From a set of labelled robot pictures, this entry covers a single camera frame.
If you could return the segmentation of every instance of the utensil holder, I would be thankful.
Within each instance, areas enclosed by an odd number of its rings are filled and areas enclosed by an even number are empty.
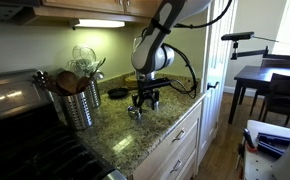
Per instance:
[[[84,130],[92,125],[92,106],[88,92],[72,96],[61,96],[61,106],[67,124],[74,130]]]
[[[90,85],[86,88],[88,98],[92,108],[99,107],[101,105],[101,98],[98,91],[98,85],[95,78],[91,78]]]

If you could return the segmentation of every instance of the dining table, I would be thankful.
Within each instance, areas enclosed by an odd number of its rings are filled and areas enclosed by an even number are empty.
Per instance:
[[[268,87],[273,73],[290,76],[290,69],[260,67],[260,66],[245,66],[234,77],[234,80],[236,80],[236,86],[234,90],[232,106],[228,119],[229,124],[233,123],[238,101],[240,99],[240,104],[242,103],[246,88],[259,89]]]

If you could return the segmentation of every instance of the cabinet door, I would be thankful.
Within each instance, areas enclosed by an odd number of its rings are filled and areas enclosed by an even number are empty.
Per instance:
[[[43,0],[43,5],[124,14],[123,0]]]
[[[142,17],[153,17],[157,8],[157,0],[125,0],[125,14]]]

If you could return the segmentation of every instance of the granite countertop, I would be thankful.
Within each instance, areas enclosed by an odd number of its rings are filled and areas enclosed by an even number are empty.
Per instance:
[[[158,110],[148,108],[141,120],[128,115],[127,108],[132,105],[132,94],[119,100],[101,95],[100,107],[93,109],[93,125],[76,134],[126,177],[148,157],[165,137],[182,121],[186,113],[196,106],[204,94],[195,99],[180,94],[170,87],[160,91]]]

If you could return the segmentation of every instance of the stainless steel stove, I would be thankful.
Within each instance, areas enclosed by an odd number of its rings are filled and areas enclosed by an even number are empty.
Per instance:
[[[125,179],[59,120],[36,72],[0,74],[0,179]]]

